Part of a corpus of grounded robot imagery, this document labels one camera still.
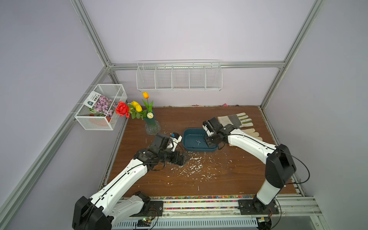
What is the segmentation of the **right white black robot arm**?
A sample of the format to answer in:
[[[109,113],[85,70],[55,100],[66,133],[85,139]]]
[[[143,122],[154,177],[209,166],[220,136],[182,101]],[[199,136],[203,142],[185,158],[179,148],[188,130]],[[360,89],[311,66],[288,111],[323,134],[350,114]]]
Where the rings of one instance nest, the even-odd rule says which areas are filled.
[[[261,212],[287,184],[296,172],[296,165],[287,146],[268,144],[244,133],[232,124],[223,126],[216,118],[204,121],[205,142],[211,147],[228,143],[252,154],[265,164],[265,181],[250,205],[251,210]]]

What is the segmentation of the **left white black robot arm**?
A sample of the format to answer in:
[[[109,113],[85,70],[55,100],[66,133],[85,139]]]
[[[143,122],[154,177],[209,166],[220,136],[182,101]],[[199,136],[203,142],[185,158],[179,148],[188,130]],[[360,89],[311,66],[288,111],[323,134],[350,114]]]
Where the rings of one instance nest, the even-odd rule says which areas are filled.
[[[82,196],[74,207],[74,230],[110,230],[114,224],[142,211],[150,198],[137,193],[120,201],[121,197],[148,171],[159,163],[185,164],[184,153],[176,150],[182,140],[178,133],[158,134],[151,145],[136,152],[128,165],[109,184],[86,198]]]

